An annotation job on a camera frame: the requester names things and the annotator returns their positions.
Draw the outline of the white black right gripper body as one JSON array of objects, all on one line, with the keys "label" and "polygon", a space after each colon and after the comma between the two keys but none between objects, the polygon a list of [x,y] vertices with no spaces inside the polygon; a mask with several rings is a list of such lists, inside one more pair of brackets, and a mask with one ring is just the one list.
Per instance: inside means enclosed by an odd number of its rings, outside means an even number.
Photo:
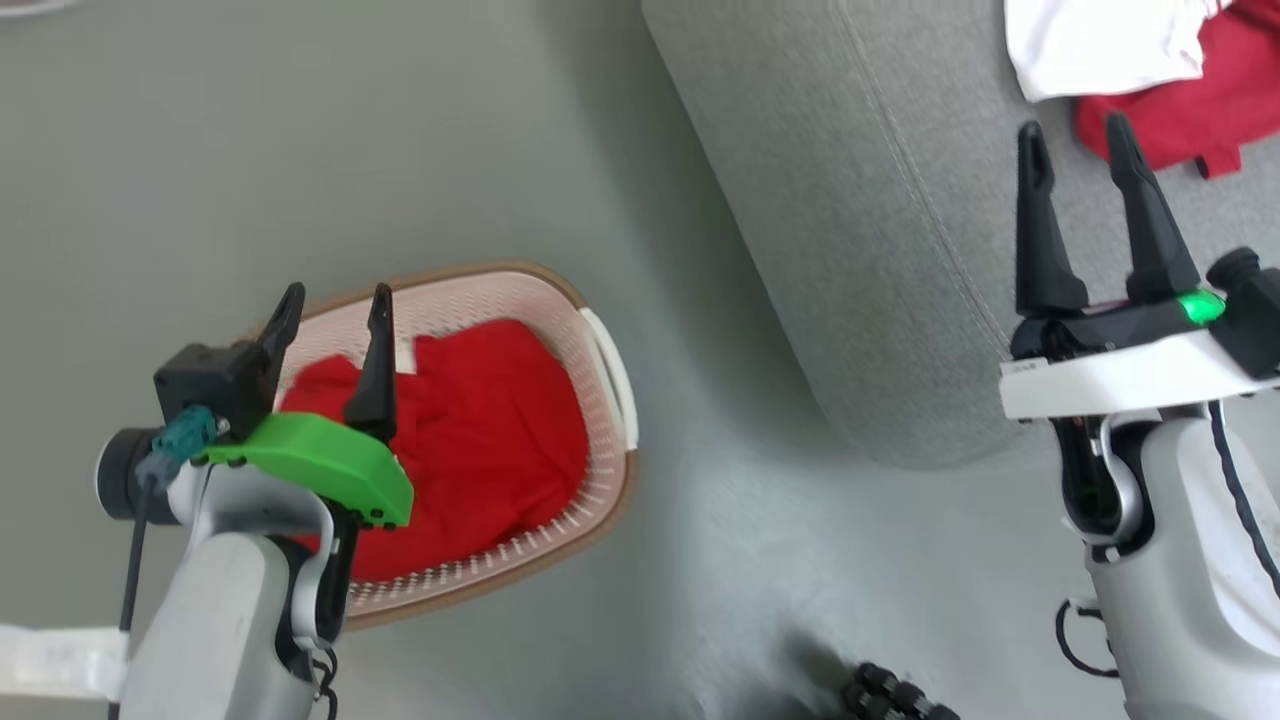
[{"label": "white black right gripper body", "polygon": [[1216,293],[1197,290],[1027,320],[1015,334],[1019,359],[1001,366],[1004,413],[1019,421],[1103,416],[1280,388],[1280,359],[1252,372],[1212,334],[1224,310]]}]

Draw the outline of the red garment white trim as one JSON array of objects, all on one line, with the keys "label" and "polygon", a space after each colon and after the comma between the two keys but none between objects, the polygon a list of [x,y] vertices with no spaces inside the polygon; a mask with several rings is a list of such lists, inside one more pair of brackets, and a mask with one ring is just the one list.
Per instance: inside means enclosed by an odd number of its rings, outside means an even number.
[{"label": "red garment white trim", "polygon": [[524,323],[412,341],[392,448],[413,486],[410,524],[358,538],[352,578],[389,582],[492,550],[558,516],[590,446],[570,374]]}]

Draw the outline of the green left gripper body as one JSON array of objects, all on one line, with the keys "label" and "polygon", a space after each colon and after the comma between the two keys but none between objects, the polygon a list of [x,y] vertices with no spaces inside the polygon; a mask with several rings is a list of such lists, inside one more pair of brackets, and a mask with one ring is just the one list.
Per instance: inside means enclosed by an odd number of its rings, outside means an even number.
[{"label": "green left gripper body", "polygon": [[411,520],[413,487],[390,447],[325,416],[274,413],[247,439],[212,445],[204,456],[255,466],[379,527]]}]

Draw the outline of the grey fabric sofa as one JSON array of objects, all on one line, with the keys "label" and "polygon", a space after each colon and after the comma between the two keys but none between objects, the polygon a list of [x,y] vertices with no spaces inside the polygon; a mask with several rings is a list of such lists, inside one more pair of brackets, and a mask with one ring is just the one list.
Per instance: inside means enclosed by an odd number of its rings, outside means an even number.
[{"label": "grey fabric sofa", "polygon": [[1021,96],[1004,0],[643,0],[820,410],[900,468],[970,462],[1004,415],[1016,136],[1037,119],[1093,300],[1132,261],[1123,200],[1066,101]]}]

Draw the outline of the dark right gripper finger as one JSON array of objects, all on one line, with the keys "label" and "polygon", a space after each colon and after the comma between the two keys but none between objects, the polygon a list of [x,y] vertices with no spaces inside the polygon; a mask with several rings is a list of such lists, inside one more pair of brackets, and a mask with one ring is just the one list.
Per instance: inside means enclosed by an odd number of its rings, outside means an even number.
[{"label": "dark right gripper finger", "polygon": [[1089,306],[1068,258],[1053,209],[1055,173],[1042,126],[1018,132],[1015,311],[1024,319],[1061,316]]},{"label": "dark right gripper finger", "polygon": [[1105,129],[1110,174],[1123,196],[1132,255],[1128,299],[1164,301],[1198,290],[1201,274],[1129,119],[1114,113]]}]

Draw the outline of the plain red garment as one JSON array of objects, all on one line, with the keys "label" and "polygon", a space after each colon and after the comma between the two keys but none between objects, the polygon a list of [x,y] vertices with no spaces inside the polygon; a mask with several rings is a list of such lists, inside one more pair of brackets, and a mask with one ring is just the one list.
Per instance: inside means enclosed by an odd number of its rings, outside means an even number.
[{"label": "plain red garment", "polygon": [[1280,0],[1231,0],[1198,40],[1198,79],[1078,100],[1080,142],[1107,159],[1106,120],[1123,114],[1155,170],[1189,161],[1206,179],[1240,170],[1242,146],[1280,133]]}]

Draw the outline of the cream perforated laundry basket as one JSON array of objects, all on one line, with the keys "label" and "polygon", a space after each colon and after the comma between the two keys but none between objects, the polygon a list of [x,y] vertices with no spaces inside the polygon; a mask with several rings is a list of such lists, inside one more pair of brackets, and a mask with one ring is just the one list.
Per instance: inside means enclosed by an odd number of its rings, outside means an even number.
[{"label": "cream perforated laundry basket", "polygon": [[577,496],[548,523],[466,559],[384,582],[355,582],[347,628],[397,623],[513,584],[604,538],[639,474],[639,415],[625,360],[575,287],[531,263],[483,263],[390,283],[396,333],[413,338],[509,318],[529,325],[570,374],[590,441]]}]

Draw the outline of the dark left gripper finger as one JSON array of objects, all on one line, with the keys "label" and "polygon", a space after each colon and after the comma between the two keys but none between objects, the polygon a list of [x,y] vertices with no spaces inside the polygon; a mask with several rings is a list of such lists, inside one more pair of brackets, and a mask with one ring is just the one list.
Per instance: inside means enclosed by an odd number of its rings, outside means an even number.
[{"label": "dark left gripper finger", "polygon": [[256,338],[264,354],[260,386],[269,410],[275,404],[285,352],[297,337],[305,301],[305,284],[289,283]]},{"label": "dark left gripper finger", "polygon": [[367,331],[364,365],[343,419],[348,428],[389,446],[397,434],[397,369],[393,292],[387,283],[372,292]]}]

